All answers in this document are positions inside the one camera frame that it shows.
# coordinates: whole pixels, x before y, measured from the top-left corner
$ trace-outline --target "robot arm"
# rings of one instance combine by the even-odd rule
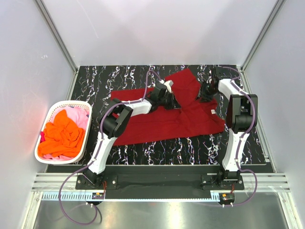
[[[105,116],[108,113],[104,122],[100,123],[101,130],[98,133],[97,144],[88,163],[90,166],[83,173],[91,183],[95,184],[98,176],[105,170],[106,160],[113,143],[124,132],[132,116],[153,112],[160,105],[166,109],[179,107],[171,91],[172,84],[172,81],[166,81],[156,85],[145,99],[139,99],[139,101],[130,102],[113,99],[110,102],[102,114],[102,116]]]
[[[236,163],[240,163],[243,155],[244,145],[249,133],[244,134],[251,126],[254,110],[250,101],[240,93],[241,88],[232,79],[224,76],[222,67],[214,67],[211,77],[203,82],[197,98],[201,102],[209,102],[216,93],[222,93],[228,100],[226,125],[229,128],[229,140],[227,150],[222,161],[221,170],[218,174],[218,182],[236,182],[239,180],[240,171]],[[257,111],[257,95],[246,93],[254,103]]]

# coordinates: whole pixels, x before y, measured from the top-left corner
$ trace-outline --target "white wall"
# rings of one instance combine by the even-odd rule
[[[34,1],[0,0],[0,222],[19,228],[38,171],[33,150],[49,107],[72,71]]]
[[[246,69],[275,165],[305,225],[305,1],[286,1]]]
[[[276,0],[44,0],[78,65],[241,65]]]

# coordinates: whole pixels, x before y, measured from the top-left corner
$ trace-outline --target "red cloth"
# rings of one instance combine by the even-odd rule
[[[178,137],[217,134],[224,131],[224,120],[215,113],[217,102],[195,100],[200,83],[189,69],[165,78],[172,80],[172,91],[181,109],[165,110],[159,107],[149,114],[131,117],[124,133],[114,142],[115,146],[153,142]],[[144,89],[112,91],[111,98],[122,101],[143,97]]]

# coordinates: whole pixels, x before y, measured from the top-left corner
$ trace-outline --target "black mounting plate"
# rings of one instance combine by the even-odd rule
[[[107,187],[106,190],[115,190],[118,183],[117,175],[105,175],[100,176],[96,180],[96,184],[93,185],[90,181],[87,180],[83,175],[77,176],[75,189],[81,190],[95,190],[95,189],[104,189],[103,182],[106,181]]]
[[[203,190],[232,190],[231,182],[223,182],[222,184],[216,183],[216,174],[205,174],[201,175],[201,187]],[[234,190],[244,190],[244,181],[242,176],[239,176],[239,180],[234,182]]]

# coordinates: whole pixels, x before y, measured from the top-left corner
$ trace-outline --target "orange cloth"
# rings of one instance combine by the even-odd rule
[[[81,151],[85,130],[67,117],[66,110],[60,111],[53,123],[47,123],[43,132],[45,141],[38,146],[40,157],[45,154],[76,157]]]

